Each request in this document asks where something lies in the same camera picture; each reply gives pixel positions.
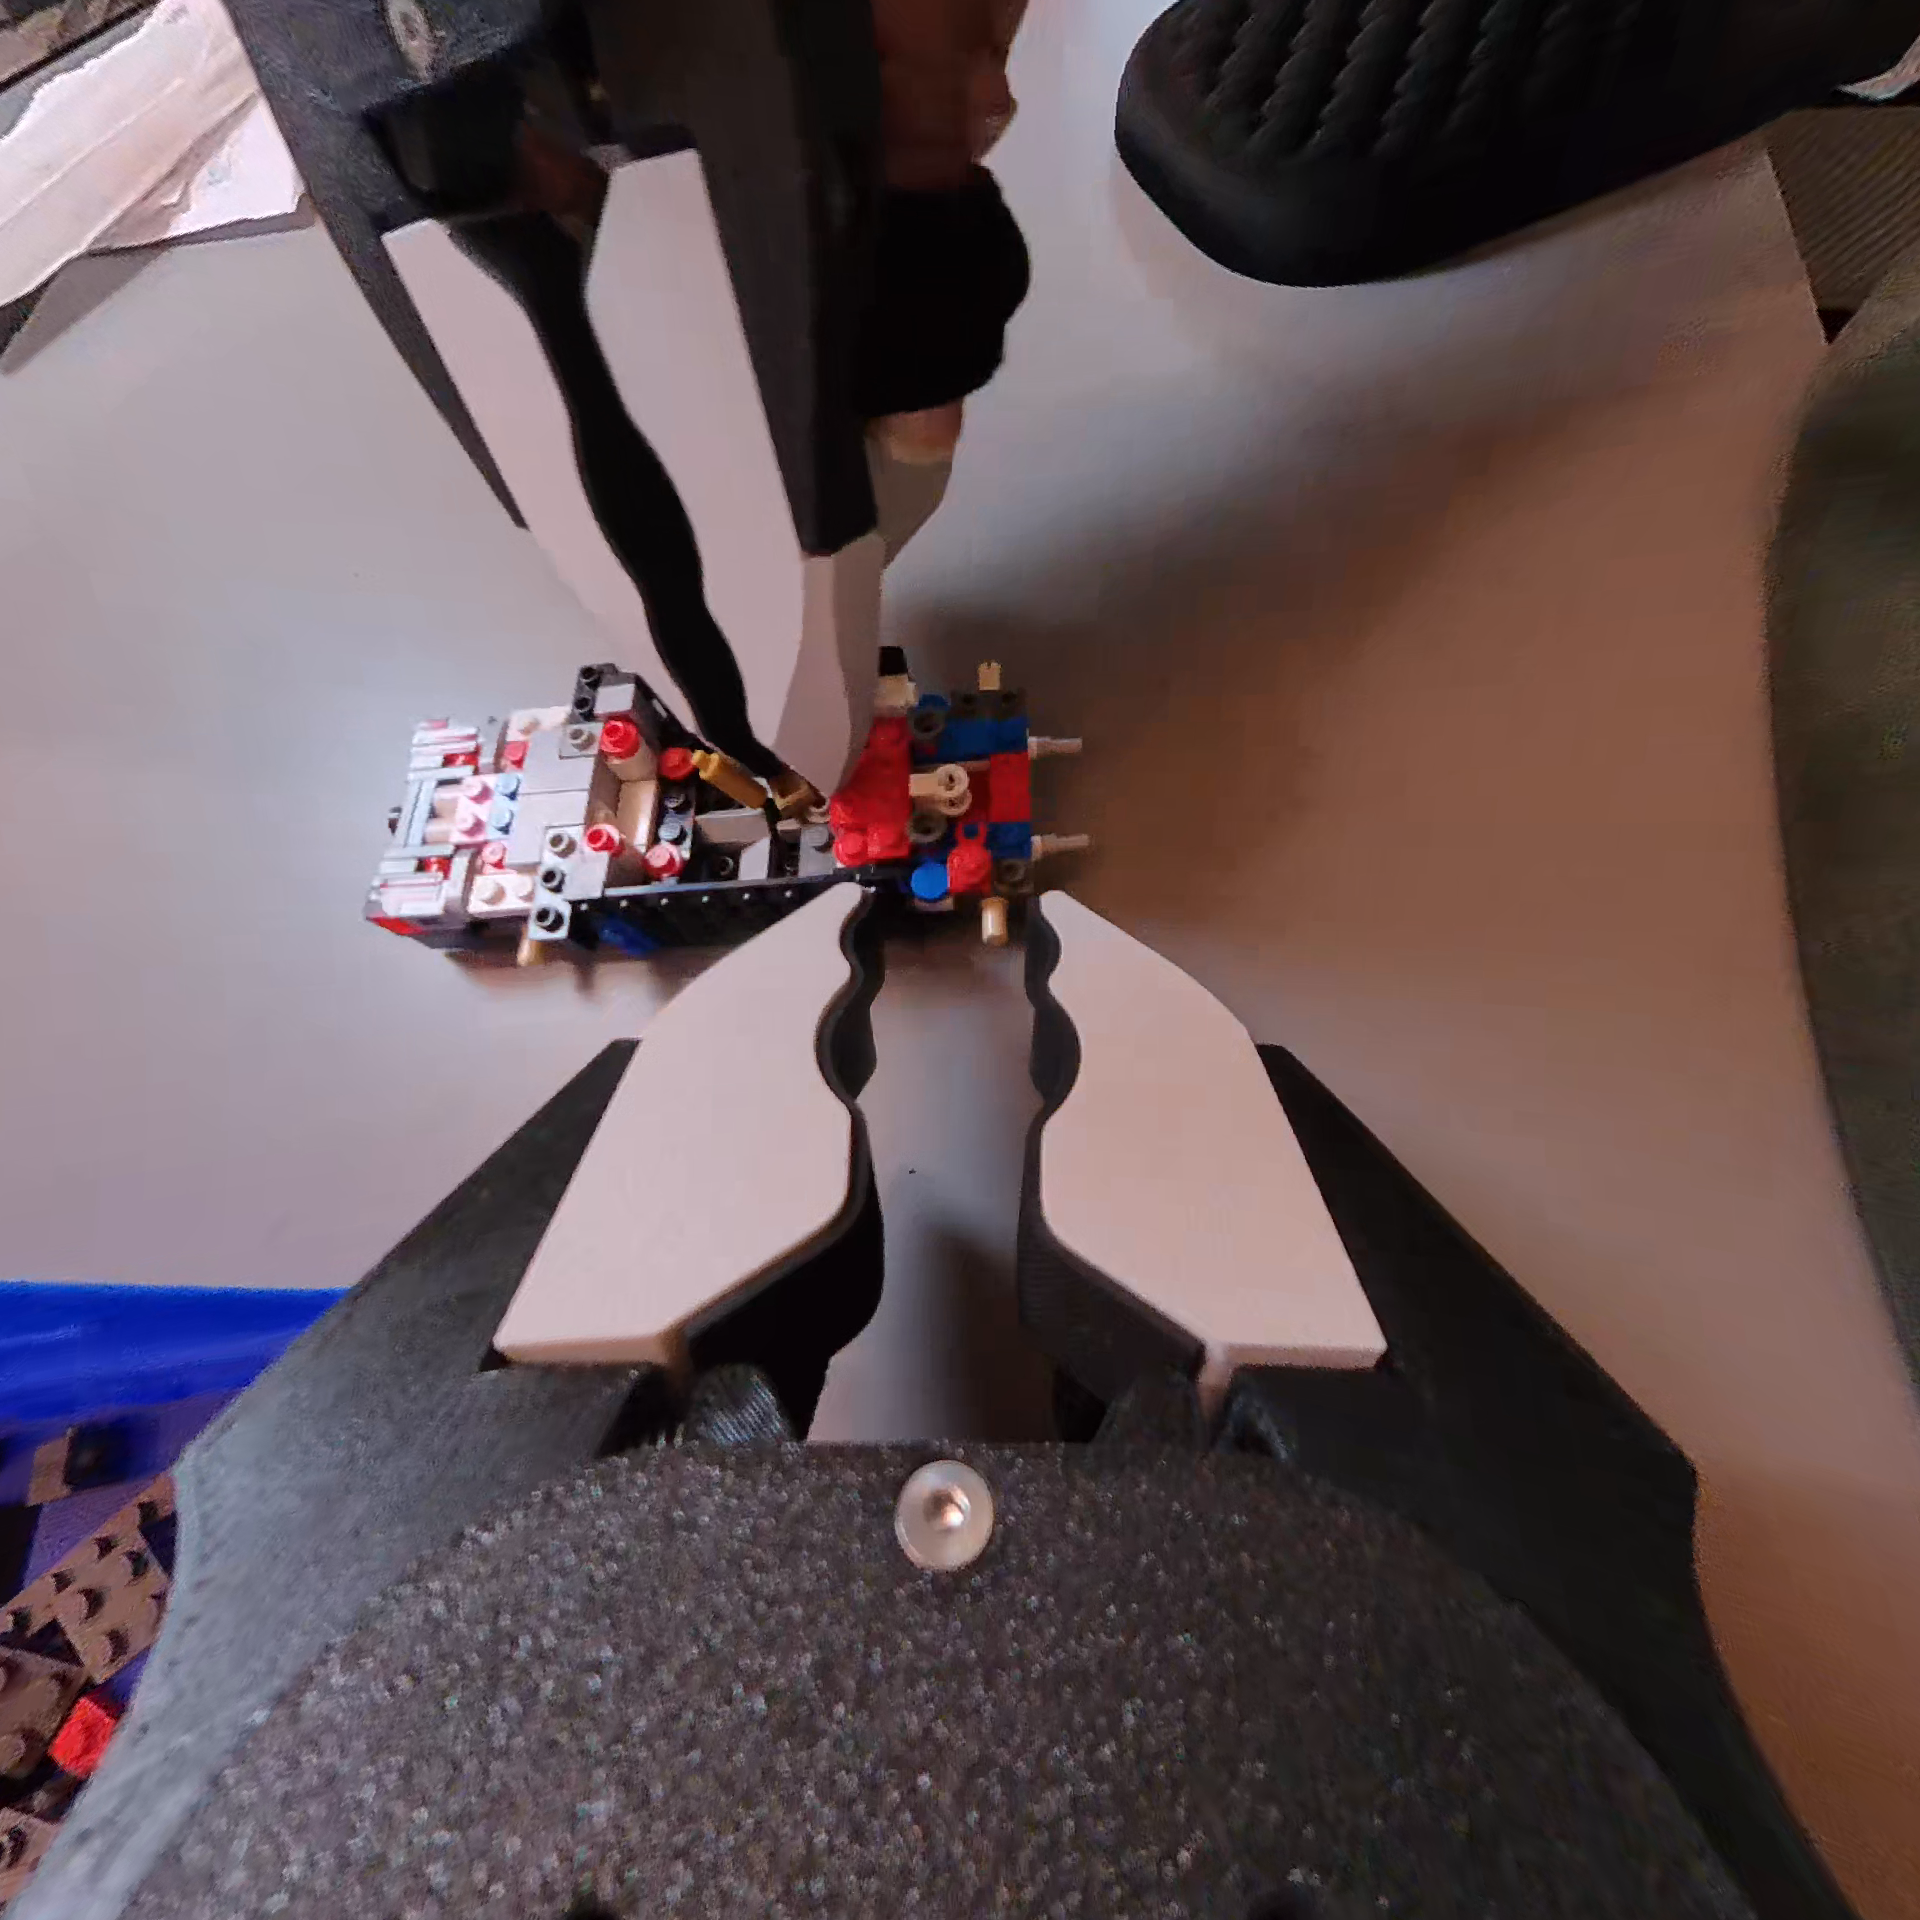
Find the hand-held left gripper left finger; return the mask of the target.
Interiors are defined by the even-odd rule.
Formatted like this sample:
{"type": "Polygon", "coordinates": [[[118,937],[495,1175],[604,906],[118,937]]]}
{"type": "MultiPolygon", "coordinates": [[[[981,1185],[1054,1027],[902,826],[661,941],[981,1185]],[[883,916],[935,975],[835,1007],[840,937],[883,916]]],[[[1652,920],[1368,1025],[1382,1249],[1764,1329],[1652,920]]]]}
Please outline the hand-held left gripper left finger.
{"type": "Polygon", "coordinates": [[[698,975],[646,1025],[492,1348],[759,1369],[811,1426],[870,1324],[879,1201],[856,1107],[883,980],[874,895],[828,889],[698,975]]]}

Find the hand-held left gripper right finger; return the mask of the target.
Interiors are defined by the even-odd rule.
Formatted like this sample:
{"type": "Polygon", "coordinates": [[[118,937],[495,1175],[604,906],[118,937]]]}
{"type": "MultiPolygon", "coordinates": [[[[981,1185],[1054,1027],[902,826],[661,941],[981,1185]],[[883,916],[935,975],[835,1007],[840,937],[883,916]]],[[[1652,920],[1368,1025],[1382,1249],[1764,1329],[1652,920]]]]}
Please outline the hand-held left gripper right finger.
{"type": "Polygon", "coordinates": [[[1386,1332],[1234,1011],[1070,895],[1028,913],[1023,991],[1021,1330],[1059,1433],[1155,1378],[1211,1419],[1240,1376],[1368,1376],[1386,1332]]]}

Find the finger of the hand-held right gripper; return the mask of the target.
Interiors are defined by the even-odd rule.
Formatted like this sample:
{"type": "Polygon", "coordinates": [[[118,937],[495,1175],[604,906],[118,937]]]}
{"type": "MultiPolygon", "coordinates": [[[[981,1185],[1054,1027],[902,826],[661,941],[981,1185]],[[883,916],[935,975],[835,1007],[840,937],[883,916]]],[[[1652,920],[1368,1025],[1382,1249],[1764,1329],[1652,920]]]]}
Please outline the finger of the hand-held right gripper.
{"type": "Polygon", "coordinates": [[[698,154],[614,167],[586,299],[688,519],[751,741],[844,784],[874,727],[890,555],[878,531],[803,548],[698,154]]]}
{"type": "Polygon", "coordinates": [[[527,536],[588,611],[612,659],[638,671],[717,748],[720,737],[693,720],[688,696],[667,677],[638,585],[592,515],[559,379],[516,296],[444,225],[398,228],[386,236],[386,251],[442,347],[527,536]]]}

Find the partly built lego car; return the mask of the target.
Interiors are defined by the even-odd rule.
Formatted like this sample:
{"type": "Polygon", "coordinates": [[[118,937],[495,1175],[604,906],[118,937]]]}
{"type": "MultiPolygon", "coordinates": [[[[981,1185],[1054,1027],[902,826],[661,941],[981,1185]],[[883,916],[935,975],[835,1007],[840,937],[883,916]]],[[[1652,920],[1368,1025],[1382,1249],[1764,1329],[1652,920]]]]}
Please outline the partly built lego car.
{"type": "Polygon", "coordinates": [[[997,660],[926,691],[884,644],[863,744],[822,793],[755,776],[639,675],[589,664],[570,705],[415,727],[362,914],[436,953],[531,968],[731,949],[851,887],[907,916],[966,909],[999,946],[1039,867],[1092,849],[1044,832],[1036,804],[1039,763],[1080,751],[1030,727],[997,660]]]}

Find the blue plastic bin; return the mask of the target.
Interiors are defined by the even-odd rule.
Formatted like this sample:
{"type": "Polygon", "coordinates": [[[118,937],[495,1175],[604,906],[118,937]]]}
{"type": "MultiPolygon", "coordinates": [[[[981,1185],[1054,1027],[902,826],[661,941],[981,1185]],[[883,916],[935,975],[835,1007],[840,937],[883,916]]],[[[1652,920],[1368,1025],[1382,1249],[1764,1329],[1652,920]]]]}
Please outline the blue plastic bin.
{"type": "Polygon", "coordinates": [[[330,1287],[8,1280],[2,1285],[2,1444],[5,1433],[36,1425],[191,1409],[176,1467],[187,1444],[342,1297],[330,1287]]]}

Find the small lego bricks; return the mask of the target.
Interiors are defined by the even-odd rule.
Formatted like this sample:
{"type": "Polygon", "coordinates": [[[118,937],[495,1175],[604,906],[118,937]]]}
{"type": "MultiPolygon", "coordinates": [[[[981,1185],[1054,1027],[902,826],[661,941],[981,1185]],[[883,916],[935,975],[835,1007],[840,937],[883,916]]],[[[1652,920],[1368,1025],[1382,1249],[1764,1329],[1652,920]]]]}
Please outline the small lego bricks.
{"type": "Polygon", "coordinates": [[[5,1433],[2,1904],[34,1880],[157,1641],[191,1425],[191,1409],[143,1409],[5,1433]]]}

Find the person's right hand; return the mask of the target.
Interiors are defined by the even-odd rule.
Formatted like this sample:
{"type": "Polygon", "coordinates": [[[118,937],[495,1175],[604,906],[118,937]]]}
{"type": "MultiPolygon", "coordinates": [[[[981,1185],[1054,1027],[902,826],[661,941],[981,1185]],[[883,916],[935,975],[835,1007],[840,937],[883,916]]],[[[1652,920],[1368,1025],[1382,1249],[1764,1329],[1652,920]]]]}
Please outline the person's right hand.
{"type": "Polygon", "coordinates": [[[1023,296],[1023,248],[986,157],[1018,114],[1027,3],[878,3],[878,365],[863,376],[886,465],[946,469],[1023,296]]]}

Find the white paper bags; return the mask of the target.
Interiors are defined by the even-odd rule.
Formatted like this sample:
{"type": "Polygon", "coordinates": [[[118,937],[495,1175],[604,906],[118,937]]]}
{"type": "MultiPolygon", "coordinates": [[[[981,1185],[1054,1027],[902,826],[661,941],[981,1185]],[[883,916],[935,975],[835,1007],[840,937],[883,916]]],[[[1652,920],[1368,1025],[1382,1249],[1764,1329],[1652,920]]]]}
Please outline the white paper bags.
{"type": "Polygon", "coordinates": [[[303,181],[219,3],[165,3],[2,140],[2,301],[93,251],[295,216],[303,181]]]}

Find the person's green sweatshirt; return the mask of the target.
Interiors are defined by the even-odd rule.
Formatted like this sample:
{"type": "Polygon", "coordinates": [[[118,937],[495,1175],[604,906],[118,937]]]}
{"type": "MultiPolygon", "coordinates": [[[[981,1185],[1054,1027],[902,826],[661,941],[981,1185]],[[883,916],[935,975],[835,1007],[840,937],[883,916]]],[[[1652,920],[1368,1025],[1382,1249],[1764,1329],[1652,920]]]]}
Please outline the person's green sweatshirt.
{"type": "Polygon", "coordinates": [[[1782,874],[1820,1082],[1918,1378],[1918,259],[1807,394],[1767,552],[1782,874]]]}

